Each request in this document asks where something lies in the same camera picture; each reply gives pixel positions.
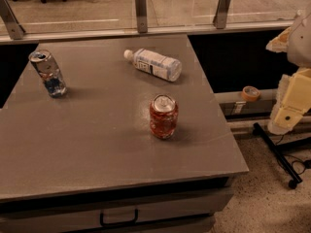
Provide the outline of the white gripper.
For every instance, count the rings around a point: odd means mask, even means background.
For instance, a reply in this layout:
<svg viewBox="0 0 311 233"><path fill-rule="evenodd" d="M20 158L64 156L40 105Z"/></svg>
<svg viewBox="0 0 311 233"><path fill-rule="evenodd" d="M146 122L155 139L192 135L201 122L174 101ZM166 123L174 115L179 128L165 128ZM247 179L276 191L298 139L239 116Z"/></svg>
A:
<svg viewBox="0 0 311 233"><path fill-rule="evenodd" d="M283 75L276 91L268 131L285 135L301 121L311 109L311 70L299 68L293 75Z"/></svg>

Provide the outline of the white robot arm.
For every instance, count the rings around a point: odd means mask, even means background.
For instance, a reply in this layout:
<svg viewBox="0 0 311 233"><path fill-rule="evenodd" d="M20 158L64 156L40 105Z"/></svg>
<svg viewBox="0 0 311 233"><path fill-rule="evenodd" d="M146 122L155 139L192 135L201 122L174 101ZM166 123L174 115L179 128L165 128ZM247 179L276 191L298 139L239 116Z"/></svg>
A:
<svg viewBox="0 0 311 233"><path fill-rule="evenodd" d="M291 76L282 75L267 125L270 133L284 135L292 131L311 109L311 4L298 11L294 23L266 48L285 52L288 61L298 67Z"/></svg>

